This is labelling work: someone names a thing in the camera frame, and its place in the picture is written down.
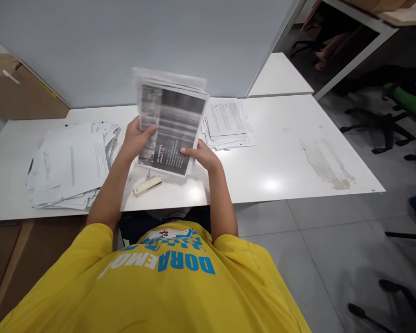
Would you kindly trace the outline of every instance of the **white partition panel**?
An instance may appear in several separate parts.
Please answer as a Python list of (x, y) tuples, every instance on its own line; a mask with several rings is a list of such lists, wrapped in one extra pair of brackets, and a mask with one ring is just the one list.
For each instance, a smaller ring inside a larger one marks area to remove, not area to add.
[(0, 0), (0, 42), (72, 108), (131, 105), (132, 67), (245, 97), (299, 0)]

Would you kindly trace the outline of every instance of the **yellow t-shirt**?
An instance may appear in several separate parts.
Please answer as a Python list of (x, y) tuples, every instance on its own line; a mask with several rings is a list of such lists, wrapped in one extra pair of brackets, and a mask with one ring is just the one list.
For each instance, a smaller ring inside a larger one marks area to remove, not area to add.
[(268, 252), (193, 222), (112, 252), (91, 224), (0, 323), (0, 332), (310, 332)]

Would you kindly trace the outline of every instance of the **doraemon graphic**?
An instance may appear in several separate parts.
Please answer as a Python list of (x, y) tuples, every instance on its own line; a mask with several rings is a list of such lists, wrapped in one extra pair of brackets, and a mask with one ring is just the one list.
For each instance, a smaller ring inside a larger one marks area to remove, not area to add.
[(191, 238), (193, 235), (193, 229), (187, 229), (184, 231), (174, 230), (174, 229), (165, 229), (165, 230), (154, 230), (148, 233), (147, 237), (143, 240), (142, 244), (148, 243), (150, 240), (157, 238)]

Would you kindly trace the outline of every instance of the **white desk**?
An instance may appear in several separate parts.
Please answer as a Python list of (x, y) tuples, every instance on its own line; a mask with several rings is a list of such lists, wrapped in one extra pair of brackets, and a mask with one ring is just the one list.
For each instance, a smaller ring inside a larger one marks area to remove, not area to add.
[[(216, 152), (233, 203), (384, 191), (311, 95), (246, 99), (244, 105), (256, 146)], [(121, 143), (136, 115), (137, 106), (119, 106), (71, 110), (65, 119), (8, 121), (0, 133), (0, 220), (87, 214), (31, 207), (25, 187), (31, 152), (46, 131), (76, 122), (120, 124)], [(200, 164), (187, 179), (162, 175), (161, 186), (135, 198), (132, 189), (146, 173), (139, 166), (131, 169), (123, 210), (208, 204), (208, 175)], [(346, 179), (348, 188), (336, 175)], [(334, 189), (333, 182), (342, 189)]]
[(312, 94), (314, 90), (283, 53), (272, 53), (248, 97)]

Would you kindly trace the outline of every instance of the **stack of paper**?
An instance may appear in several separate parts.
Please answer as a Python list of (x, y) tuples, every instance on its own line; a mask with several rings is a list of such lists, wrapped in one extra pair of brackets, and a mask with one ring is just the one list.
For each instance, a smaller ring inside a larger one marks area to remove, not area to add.
[(251, 126), (240, 99), (210, 98), (202, 122), (202, 134), (210, 148), (230, 150), (255, 146)]
[(112, 166), (120, 128), (99, 122), (66, 125), (34, 150), (27, 188), (34, 208), (90, 207)]
[(185, 176), (190, 157), (181, 148), (196, 148), (198, 130), (209, 95), (206, 80), (186, 75), (137, 68), (140, 128), (157, 125), (155, 134), (139, 154), (138, 164), (163, 173)]

